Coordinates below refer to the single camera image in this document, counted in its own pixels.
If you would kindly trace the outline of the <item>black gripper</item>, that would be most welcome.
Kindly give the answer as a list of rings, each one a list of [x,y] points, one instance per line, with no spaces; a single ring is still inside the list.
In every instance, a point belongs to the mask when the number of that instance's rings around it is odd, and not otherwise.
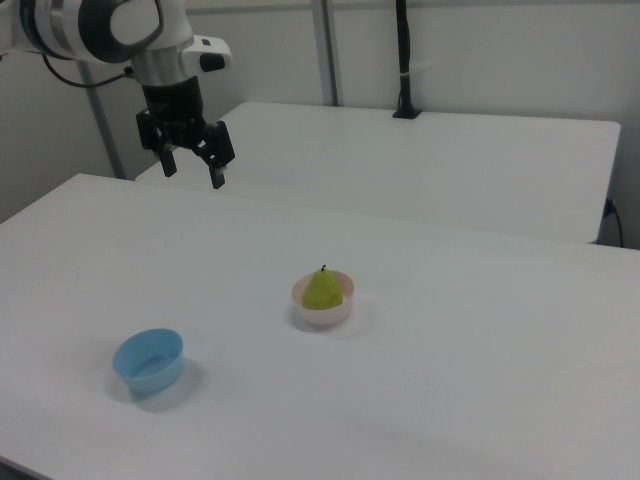
[[[147,109],[136,115],[140,142],[159,160],[163,173],[177,172],[172,146],[197,148],[196,154],[209,168],[212,187],[225,184],[224,170],[235,159],[228,128],[223,121],[208,124],[203,118],[199,80],[168,86],[142,86]]]

